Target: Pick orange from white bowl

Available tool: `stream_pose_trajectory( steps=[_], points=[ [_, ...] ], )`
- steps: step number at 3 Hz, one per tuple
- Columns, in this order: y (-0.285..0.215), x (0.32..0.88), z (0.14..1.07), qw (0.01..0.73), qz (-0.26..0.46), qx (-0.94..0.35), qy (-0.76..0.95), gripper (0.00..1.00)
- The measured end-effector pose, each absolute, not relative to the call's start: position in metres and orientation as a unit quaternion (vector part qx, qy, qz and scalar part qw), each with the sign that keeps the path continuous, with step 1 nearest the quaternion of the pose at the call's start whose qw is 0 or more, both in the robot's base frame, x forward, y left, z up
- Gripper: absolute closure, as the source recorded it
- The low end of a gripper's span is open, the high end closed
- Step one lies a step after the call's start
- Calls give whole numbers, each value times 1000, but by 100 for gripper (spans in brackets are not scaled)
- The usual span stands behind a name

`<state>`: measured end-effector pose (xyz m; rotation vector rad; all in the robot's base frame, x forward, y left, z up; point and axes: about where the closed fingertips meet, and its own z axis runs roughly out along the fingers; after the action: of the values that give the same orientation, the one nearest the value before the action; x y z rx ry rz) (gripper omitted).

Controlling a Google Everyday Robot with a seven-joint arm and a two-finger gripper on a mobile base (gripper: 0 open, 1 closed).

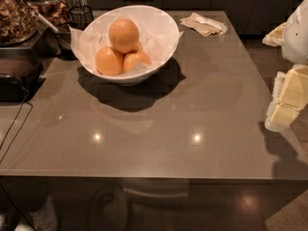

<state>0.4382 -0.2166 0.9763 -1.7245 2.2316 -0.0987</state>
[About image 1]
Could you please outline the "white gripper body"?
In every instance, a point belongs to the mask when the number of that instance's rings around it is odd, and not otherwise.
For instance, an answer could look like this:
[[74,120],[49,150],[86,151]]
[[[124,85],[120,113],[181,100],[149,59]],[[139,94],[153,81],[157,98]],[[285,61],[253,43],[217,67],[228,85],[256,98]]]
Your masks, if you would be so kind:
[[303,0],[286,22],[282,56],[293,64],[308,64],[308,0]]

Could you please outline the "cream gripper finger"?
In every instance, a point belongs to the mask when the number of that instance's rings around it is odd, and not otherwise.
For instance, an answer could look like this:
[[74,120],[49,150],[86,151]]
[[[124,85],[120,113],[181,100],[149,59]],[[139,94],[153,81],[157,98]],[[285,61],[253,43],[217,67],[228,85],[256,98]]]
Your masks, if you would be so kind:
[[267,35],[265,35],[262,43],[272,47],[281,46],[285,25],[286,23],[281,23],[279,26],[270,31]]

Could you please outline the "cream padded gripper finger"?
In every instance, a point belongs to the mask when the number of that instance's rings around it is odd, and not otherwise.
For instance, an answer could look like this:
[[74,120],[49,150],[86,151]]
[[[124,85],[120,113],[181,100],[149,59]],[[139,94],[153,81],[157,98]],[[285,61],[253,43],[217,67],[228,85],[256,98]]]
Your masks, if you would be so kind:
[[287,73],[278,71],[265,127],[281,133],[295,121],[308,104],[308,65],[295,64]]

